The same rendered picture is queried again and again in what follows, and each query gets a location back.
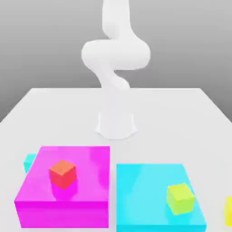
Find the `small red cube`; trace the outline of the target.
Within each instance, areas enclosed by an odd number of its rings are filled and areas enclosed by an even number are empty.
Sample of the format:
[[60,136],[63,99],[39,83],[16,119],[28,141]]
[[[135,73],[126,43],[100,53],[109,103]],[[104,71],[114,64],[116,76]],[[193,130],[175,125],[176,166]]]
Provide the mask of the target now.
[[49,176],[52,184],[66,189],[77,180],[76,165],[62,159],[49,168]]

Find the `small cyan cube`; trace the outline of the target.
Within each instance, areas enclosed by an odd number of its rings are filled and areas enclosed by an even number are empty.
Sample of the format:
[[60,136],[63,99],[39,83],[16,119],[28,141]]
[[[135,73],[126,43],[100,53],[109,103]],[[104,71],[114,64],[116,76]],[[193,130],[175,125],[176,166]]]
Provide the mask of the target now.
[[35,153],[30,153],[30,154],[26,155],[26,158],[24,160],[24,170],[25,170],[26,174],[29,172],[30,167],[31,167],[32,163],[34,162],[36,156],[37,156],[37,154],[35,154]]

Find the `small yellow-green cube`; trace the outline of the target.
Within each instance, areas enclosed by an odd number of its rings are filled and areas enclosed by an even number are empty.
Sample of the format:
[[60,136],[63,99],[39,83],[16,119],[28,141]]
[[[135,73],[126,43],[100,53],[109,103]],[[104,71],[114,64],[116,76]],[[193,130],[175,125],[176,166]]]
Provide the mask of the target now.
[[167,188],[167,204],[173,215],[193,211],[195,196],[187,184],[170,185]]

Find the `small yellow cube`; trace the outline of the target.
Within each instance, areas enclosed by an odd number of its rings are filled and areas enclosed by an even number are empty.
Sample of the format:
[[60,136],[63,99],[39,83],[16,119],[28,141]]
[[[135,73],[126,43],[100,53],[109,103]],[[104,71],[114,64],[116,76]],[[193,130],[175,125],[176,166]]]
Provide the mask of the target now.
[[226,198],[224,206],[224,217],[226,226],[232,227],[232,197]]

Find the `large magenta box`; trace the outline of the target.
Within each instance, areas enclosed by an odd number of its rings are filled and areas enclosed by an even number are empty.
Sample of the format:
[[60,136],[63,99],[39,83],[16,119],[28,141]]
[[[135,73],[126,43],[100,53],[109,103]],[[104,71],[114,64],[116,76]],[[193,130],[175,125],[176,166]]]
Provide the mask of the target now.
[[[49,168],[60,160],[76,165],[66,189],[51,183]],[[107,228],[110,147],[43,146],[14,200],[22,228]]]

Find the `large cyan box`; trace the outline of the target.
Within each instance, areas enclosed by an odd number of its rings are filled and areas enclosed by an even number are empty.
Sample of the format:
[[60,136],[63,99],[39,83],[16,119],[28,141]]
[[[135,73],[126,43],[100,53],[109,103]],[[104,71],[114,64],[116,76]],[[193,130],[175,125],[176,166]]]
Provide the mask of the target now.
[[192,212],[174,215],[168,187],[191,184],[182,164],[116,165],[116,232],[206,232],[197,200]]

